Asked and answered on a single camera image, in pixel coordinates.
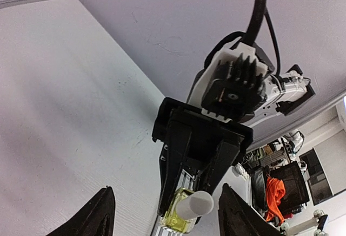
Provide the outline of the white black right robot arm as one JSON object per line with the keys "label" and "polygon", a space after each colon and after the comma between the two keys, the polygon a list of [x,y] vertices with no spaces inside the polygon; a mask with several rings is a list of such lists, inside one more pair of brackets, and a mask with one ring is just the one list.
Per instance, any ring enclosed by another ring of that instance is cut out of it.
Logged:
{"label": "white black right robot arm", "polygon": [[163,143],[158,215],[168,211],[183,171],[197,178],[194,189],[214,192],[228,168],[242,160],[252,144],[253,130],[245,123],[256,109],[274,108],[289,115],[313,95],[310,82],[295,65],[284,76],[217,67],[202,95],[206,113],[166,97],[152,131],[152,139]]}

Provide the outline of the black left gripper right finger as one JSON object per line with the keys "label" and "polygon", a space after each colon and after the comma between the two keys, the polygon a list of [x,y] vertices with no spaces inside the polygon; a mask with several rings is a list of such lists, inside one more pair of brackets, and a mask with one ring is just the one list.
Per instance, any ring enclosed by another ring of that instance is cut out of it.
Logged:
{"label": "black left gripper right finger", "polygon": [[263,220],[227,183],[219,198],[221,236],[276,236],[281,233]]}

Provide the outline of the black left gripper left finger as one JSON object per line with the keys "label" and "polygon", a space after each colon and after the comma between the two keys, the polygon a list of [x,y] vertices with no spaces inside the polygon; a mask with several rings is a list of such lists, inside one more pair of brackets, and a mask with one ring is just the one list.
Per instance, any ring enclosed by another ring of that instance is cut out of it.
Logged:
{"label": "black left gripper left finger", "polygon": [[111,187],[101,188],[73,217],[50,236],[112,236],[116,200]]}

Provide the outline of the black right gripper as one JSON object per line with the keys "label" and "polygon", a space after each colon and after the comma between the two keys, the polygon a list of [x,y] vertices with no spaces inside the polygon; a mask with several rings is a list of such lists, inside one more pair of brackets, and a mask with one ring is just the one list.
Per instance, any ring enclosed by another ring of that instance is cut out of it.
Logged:
{"label": "black right gripper", "polygon": [[200,169],[197,189],[213,195],[228,169],[253,142],[253,129],[237,122],[209,118],[201,110],[166,97],[152,130],[152,140],[164,143],[159,157],[161,192],[158,214],[168,210],[183,166]]}

